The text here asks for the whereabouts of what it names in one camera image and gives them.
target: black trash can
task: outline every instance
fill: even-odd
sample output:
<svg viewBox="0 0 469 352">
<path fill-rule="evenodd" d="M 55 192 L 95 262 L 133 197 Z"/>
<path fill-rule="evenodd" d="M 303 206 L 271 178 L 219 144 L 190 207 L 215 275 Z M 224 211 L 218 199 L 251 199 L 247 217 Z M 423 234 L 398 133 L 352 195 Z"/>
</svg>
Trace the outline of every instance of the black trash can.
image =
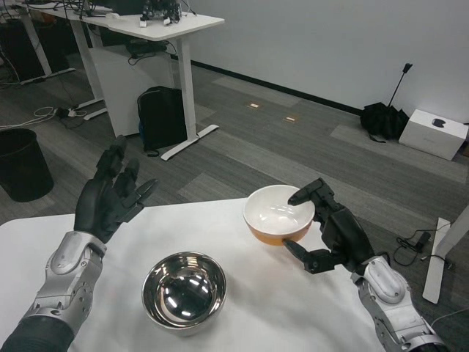
<svg viewBox="0 0 469 352">
<path fill-rule="evenodd" d="M 0 132 L 0 186 L 16 202 L 39 199 L 53 188 L 34 131 L 16 128 Z"/>
</svg>

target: black bag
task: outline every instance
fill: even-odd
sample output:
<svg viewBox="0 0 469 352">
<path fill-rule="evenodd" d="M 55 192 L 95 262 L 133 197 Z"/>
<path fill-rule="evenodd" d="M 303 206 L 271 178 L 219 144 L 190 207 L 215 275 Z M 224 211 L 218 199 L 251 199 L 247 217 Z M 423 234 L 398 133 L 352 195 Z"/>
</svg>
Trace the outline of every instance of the black bag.
<svg viewBox="0 0 469 352">
<path fill-rule="evenodd" d="M 168 147 L 187 139 L 180 89 L 153 87 L 140 95 L 137 101 L 144 151 Z"/>
<path fill-rule="evenodd" d="M 370 139 L 377 141 L 372 135 L 380 135 L 386 139 L 399 139 L 404 132 L 409 117 L 393 106 L 387 107 L 383 103 L 365 106 L 360 116 L 361 125 L 365 128 Z"/>
</svg>

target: stainless steel bowl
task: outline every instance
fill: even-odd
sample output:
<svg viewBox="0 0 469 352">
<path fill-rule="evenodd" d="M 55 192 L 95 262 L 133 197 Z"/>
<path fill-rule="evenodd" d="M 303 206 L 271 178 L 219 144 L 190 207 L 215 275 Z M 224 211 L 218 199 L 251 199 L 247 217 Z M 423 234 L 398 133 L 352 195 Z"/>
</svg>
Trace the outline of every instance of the stainless steel bowl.
<svg viewBox="0 0 469 352">
<path fill-rule="evenodd" d="M 188 336 L 215 320 L 226 296 L 220 265 L 205 254 L 182 252 L 148 273 L 141 299 L 148 316 L 170 332 Z"/>
</svg>

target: robot on desk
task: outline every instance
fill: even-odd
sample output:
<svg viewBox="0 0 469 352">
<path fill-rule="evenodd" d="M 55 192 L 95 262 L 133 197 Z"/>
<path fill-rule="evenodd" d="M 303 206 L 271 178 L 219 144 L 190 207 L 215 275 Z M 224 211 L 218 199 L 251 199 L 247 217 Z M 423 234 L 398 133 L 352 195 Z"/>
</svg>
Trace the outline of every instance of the robot on desk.
<svg viewBox="0 0 469 352">
<path fill-rule="evenodd" d="M 153 18 L 162 18 L 163 24 L 178 23 L 182 16 L 179 0 L 146 0 L 141 12 L 140 27 L 146 28 L 148 21 Z"/>
</svg>

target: orange bowl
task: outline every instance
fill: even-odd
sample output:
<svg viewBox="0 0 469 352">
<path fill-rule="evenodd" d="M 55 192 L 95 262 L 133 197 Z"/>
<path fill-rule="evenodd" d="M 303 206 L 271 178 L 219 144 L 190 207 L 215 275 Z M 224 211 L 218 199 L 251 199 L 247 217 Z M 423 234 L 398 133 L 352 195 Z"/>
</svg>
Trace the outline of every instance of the orange bowl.
<svg viewBox="0 0 469 352">
<path fill-rule="evenodd" d="M 274 185 L 261 188 L 249 196 L 244 207 L 244 219 L 254 236 L 272 246 L 282 241 L 299 241 L 308 232 L 314 217 L 314 204 L 288 205 L 288 199 L 298 188 Z"/>
</svg>

